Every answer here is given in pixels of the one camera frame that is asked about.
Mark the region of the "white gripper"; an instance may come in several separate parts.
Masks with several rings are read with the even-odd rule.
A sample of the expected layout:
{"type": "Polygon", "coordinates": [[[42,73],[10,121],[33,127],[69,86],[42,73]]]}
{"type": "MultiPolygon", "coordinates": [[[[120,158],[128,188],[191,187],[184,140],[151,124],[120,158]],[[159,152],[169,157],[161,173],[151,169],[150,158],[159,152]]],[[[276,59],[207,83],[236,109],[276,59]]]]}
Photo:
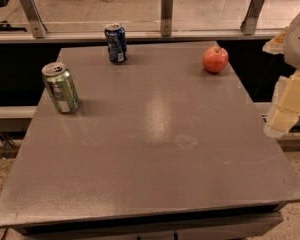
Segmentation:
{"type": "MultiPolygon", "coordinates": [[[[287,64],[300,68],[300,12],[289,27],[265,43],[263,52],[284,53],[287,64]]],[[[280,76],[273,92],[263,131],[268,137],[280,138],[300,119],[300,69],[290,77],[280,76]]]]}

